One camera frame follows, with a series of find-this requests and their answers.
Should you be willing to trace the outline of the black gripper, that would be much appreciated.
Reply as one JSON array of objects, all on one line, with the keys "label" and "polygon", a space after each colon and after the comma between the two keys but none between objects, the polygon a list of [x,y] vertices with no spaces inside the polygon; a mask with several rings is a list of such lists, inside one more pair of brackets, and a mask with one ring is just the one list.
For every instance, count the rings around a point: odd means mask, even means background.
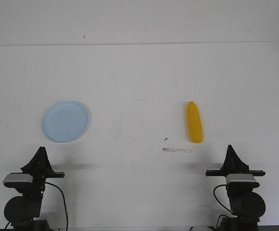
[{"label": "black gripper", "polygon": [[45,147],[39,147],[33,158],[26,164],[21,167],[23,174],[24,172],[36,172],[40,165],[40,160],[43,158],[44,162],[44,171],[47,173],[27,173],[33,177],[32,184],[27,184],[23,186],[16,186],[13,189],[16,189],[19,193],[35,193],[44,191],[45,181],[48,178],[56,179],[56,178],[64,178],[64,172],[54,172],[51,167],[50,161],[48,159],[47,151]]},{"label": "black gripper", "polygon": [[[247,171],[247,172],[229,172],[232,168],[232,162],[233,162],[233,168],[236,171]],[[245,164],[236,154],[234,148],[229,144],[227,147],[227,152],[225,156],[225,160],[223,163],[223,166],[220,168],[220,170],[206,170],[205,175],[206,176],[227,176],[229,174],[251,174],[253,176],[264,176],[265,172],[263,170],[250,170],[249,166]]]}]

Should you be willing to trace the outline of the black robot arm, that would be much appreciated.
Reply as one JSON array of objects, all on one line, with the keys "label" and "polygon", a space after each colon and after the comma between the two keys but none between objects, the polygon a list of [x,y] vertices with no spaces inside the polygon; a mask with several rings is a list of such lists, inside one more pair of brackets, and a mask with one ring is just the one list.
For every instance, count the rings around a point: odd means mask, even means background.
[{"label": "black robot arm", "polygon": [[[216,231],[258,231],[258,222],[266,211],[263,198],[253,189],[260,184],[255,177],[263,177],[263,170],[250,170],[236,154],[232,145],[228,145],[225,161],[219,170],[206,170],[207,177],[225,177],[226,183],[215,186],[213,195],[216,201],[232,216],[219,215]],[[216,190],[225,187],[230,208],[227,208],[216,196]]]},{"label": "black robot arm", "polygon": [[45,147],[39,147],[21,172],[9,173],[3,180],[6,188],[15,189],[19,196],[11,198],[4,207],[4,216],[14,231],[50,231],[48,221],[38,219],[46,185],[63,192],[47,179],[64,178],[64,172],[54,171]]}]

